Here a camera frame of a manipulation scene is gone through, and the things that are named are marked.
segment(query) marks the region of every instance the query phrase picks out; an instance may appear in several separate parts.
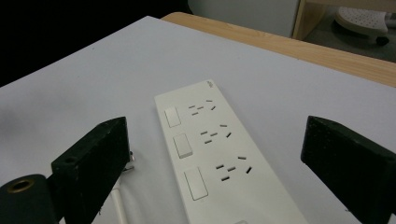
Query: white cable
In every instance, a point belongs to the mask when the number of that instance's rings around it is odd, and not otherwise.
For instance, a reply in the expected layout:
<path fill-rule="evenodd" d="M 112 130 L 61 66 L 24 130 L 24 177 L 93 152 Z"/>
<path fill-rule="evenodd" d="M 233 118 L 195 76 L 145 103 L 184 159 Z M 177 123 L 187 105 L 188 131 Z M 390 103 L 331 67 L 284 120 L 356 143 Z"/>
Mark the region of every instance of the white cable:
<path fill-rule="evenodd" d="M 128 224 L 125 216 L 125 210 L 122 204 L 122 199 L 120 196 L 120 178 L 117 179 L 116 184 L 111 190 L 111 198 L 113 199 L 114 205 L 116 206 L 117 217 L 120 224 Z"/>

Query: wooden table edge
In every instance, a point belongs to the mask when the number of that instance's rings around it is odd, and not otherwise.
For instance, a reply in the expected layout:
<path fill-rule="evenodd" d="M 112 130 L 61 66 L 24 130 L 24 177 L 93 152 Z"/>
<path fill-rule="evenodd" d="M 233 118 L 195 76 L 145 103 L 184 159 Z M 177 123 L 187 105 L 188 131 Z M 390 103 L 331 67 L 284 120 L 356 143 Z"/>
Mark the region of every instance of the wooden table edge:
<path fill-rule="evenodd" d="M 162 20 L 396 87 L 396 63 L 182 12 L 171 13 L 163 17 Z"/>

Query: power outlet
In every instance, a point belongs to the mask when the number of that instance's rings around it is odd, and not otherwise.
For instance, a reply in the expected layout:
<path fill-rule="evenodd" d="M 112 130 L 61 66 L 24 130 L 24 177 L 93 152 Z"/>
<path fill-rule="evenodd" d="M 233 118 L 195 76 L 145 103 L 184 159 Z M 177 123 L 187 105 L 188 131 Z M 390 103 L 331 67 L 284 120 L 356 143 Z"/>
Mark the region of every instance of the power outlet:
<path fill-rule="evenodd" d="M 155 102 L 190 224 L 307 223 L 213 80 Z"/>

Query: white wall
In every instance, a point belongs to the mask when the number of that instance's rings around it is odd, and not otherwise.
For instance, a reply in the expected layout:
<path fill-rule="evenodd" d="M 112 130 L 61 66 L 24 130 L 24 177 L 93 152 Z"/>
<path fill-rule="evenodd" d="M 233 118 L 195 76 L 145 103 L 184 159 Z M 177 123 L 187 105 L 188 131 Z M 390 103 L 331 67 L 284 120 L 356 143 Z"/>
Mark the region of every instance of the white wall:
<path fill-rule="evenodd" d="M 194 15 L 291 37 L 299 0 L 189 0 Z"/>

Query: white tabletop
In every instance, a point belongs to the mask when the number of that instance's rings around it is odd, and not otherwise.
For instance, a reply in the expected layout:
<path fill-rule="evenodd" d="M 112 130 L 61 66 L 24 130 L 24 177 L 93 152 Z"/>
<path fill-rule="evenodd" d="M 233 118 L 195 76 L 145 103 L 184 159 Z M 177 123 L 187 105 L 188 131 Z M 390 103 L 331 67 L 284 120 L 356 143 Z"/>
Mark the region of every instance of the white tabletop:
<path fill-rule="evenodd" d="M 301 162 L 306 118 L 395 152 L 396 89 L 150 17 L 0 89 L 0 185 L 49 176 L 95 125 L 125 116 L 136 156 L 121 180 L 129 222 L 187 223 L 154 96 L 210 78 L 310 223 L 359 223 Z"/>

